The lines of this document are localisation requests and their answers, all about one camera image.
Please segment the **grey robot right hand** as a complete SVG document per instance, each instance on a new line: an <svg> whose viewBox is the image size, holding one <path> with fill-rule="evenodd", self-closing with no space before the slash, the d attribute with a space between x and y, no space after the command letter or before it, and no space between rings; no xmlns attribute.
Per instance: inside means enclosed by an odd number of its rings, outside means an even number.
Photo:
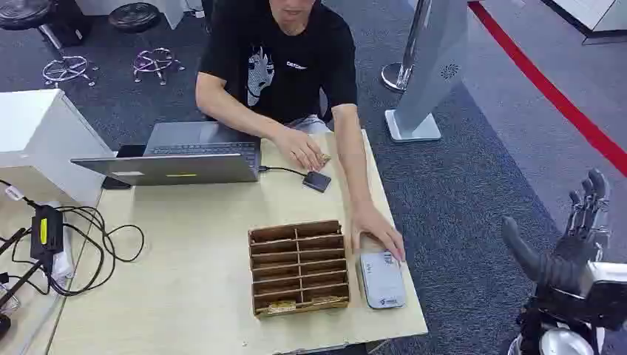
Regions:
<svg viewBox="0 0 627 355"><path fill-rule="evenodd" d="M571 212L554 253L541 254L520 236L512 217L501 222L501 238L523 273L539 287L580 293L580 278L588 262L603 258L611 237L610 186L599 169L590 169L582 181L583 195L571 191Z"/></svg>

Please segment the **person's left hand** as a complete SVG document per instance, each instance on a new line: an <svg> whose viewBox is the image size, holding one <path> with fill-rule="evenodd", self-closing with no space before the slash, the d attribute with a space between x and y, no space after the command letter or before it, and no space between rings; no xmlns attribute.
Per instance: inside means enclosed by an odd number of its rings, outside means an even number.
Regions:
<svg viewBox="0 0 627 355"><path fill-rule="evenodd" d="M352 206L354 249L360 249L362 234L368 234L380 242L399 262L406 261L404 240L372 202Z"/></svg>

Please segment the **person's right hand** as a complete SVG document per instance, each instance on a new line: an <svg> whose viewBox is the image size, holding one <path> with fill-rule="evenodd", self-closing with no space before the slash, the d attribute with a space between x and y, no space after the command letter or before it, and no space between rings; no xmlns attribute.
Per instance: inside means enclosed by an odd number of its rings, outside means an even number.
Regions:
<svg viewBox="0 0 627 355"><path fill-rule="evenodd" d="M327 162L313 139L299 130L280 128L270 140L286 158L307 171L319 171Z"/></svg>

